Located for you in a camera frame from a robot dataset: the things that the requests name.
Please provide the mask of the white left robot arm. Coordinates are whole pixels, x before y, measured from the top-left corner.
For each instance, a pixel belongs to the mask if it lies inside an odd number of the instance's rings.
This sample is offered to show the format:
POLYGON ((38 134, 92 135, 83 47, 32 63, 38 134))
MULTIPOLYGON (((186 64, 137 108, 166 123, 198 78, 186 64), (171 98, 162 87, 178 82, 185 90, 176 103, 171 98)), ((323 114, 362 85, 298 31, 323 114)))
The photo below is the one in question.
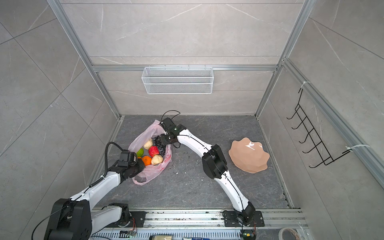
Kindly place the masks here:
POLYGON ((136 221, 127 204, 112 203, 94 212, 96 204, 126 179, 131 179, 145 169, 143 160, 135 152, 121 150, 120 158, 108 166, 109 142, 105 148, 105 172, 87 188, 68 199, 59 199, 46 217, 45 240, 88 240, 110 224, 121 228, 132 226, 136 221))

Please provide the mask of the pink plastic shopping bag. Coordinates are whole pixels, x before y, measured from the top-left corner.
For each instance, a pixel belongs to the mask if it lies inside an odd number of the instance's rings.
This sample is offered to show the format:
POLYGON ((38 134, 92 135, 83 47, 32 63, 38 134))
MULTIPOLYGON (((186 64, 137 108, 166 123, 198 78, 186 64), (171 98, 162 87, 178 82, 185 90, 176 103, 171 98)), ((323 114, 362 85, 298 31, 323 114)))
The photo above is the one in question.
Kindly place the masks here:
MULTIPOLYGON (((160 121, 155 120, 143 133, 136 137, 136 139, 130 144, 128 150, 131 152, 137 152, 151 137, 157 137, 164 133, 165 131, 161 127, 160 121)), ((158 165, 146 166, 142 172, 133 178, 133 183, 139 186, 149 183, 151 180, 159 176, 171 161, 172 149, 171 146, 166 146, 163 162, 158 165)))

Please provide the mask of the pink wavy plastic plate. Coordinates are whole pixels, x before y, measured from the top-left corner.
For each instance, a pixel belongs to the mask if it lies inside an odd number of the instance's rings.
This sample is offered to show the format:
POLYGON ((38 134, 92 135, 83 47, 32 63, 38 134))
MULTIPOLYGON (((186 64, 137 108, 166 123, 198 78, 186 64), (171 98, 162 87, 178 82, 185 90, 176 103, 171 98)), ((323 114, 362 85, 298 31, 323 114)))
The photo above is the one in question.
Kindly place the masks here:
POLYGON ((262 143, 252 142, 249 138, 233 141, 229 156, 237 168, 251 174, 266 170, 270 159, 262 143))

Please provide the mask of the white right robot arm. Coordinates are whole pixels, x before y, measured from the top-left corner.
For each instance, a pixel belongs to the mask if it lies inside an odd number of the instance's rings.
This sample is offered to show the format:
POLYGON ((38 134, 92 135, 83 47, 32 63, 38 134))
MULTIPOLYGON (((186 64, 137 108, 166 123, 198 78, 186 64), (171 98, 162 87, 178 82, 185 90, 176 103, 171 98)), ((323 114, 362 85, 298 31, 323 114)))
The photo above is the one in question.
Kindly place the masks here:
POLYGON ((193 135, 185 126, 176 125, 173 118, 162 115, 159 125, 165 131, 161 134, 163 145, 175 146, 178 143, 195 152, 202 159, 204 173, 215 180, 229 197, 235 211, 235 216, 242 226, 249 226, 254 222, 256 209, 243 195, 234 182, 219 145, 210 145, 193 135))

